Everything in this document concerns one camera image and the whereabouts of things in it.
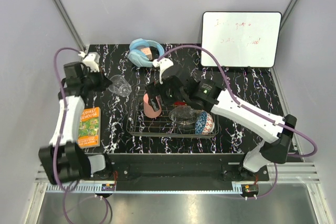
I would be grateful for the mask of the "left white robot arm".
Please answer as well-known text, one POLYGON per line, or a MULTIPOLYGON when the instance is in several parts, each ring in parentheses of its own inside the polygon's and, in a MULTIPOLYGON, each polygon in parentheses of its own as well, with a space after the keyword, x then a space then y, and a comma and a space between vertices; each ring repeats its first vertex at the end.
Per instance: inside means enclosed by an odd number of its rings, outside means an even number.
POLYGON ((89 179, 93 174, 103 180, 113 175, 107 155, 87 155, 79 147, 79 126, 85 99, 93 91, 106 91, 112 83, 99 67, 100 55, 81 52, 82 61, 64 65, 65 77, 58 93, 60 111, 53 137, 38 156, 53 185, 89 179))

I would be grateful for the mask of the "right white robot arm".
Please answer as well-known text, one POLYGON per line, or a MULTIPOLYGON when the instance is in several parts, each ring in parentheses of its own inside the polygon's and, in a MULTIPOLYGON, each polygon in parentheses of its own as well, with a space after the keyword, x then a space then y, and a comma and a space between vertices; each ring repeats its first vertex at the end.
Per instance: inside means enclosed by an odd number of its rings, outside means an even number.
POLYGON ((166 105, 185 102, 193 109, 228 118, 259 135, 262 143, 244 155, 237 169, 242 179, 252 179, 269 163, 284 164, 287 161, 292 130, 297 121, 294 116, 270 114, 237 98, 227 87, 210 79, 195 81, 192 77, 172 71, 164 74, 161 80, 151 82, 145 89, 149 105, 155 111, 159 109, 158 97, 166 105))

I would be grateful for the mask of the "red floral lacquer bowl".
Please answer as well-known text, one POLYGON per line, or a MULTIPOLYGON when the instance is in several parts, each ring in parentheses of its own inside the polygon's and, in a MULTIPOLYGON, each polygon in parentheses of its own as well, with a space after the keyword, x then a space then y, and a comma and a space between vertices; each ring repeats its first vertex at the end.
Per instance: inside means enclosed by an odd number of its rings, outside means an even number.
POLYGON ((174 105, 175 106, 183 106, 183 105, 186 105, 186 103, 183 102, 183 101, 177 101, 177 102, 174 103, 174 105))

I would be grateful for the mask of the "clear glass bowl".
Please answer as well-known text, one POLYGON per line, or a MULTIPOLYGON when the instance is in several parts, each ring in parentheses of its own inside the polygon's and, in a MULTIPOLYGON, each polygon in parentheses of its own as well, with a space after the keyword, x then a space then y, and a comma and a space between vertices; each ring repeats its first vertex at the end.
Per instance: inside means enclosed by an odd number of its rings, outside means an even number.
POLYGON ((175 107, 169 113, 169 119, 177 124, 189 125, 197 121, 201 114, 201 110, 196 110, 188 105, 182 105, 175 107))

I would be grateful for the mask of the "pink plastic cup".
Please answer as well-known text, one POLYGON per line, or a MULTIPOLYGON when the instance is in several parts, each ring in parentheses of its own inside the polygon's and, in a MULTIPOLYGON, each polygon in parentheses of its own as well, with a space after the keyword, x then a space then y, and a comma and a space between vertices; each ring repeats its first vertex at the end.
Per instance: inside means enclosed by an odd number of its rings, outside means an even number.
POLYGON ((143 96, 143 106, 144 106, 144 114, 145 116, 147 116, 148 118, 154 119, 158 116, 160 116, 162 109, 159 109, 158 111, 154 111, 154 109, 150 106, 149 104, 149 97, 148 94, 145 93, 143 96))

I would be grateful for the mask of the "blue triangle pattern bowl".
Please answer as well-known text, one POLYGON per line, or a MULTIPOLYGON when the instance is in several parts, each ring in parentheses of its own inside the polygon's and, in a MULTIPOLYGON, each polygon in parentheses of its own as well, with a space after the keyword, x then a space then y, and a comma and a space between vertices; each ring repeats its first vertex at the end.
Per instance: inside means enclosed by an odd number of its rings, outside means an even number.
POLYGON ((215 127, 212 116, 202 111, 195 122, 195 134, 207 135, 213 132, 215 127))

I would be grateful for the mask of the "black wire dish rack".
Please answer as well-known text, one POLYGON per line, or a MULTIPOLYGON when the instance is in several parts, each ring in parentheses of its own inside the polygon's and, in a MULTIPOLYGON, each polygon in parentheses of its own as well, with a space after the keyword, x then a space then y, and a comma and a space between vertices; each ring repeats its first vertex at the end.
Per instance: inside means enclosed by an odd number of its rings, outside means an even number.
POLYGON ((143 96, 145 85, 139 84, 132 88, 131 105, 127 120, 127 132, 134 136, 147 137, 174 137, 174 138, 211 138, 219 133, 218 116, 211 115, 214 121, 214 129, 208 134, 197 134, 195 123, 182 124, 171 120, 171 111, 176 108, 174 105, 160 103, 161 114, 151 119, 144 114, 143 96))

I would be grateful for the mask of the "clear plastic tumbler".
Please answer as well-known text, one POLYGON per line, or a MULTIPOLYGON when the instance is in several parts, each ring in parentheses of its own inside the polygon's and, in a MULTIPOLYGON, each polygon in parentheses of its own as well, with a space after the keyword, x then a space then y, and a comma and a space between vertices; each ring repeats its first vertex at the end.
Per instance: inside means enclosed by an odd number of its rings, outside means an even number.
POLYGON ((121 97, 127 97, 131 93, 131 85, 126 81, 123 76, 115 75, 110 80, 112 82, 108 87, 110 92, 121 97))

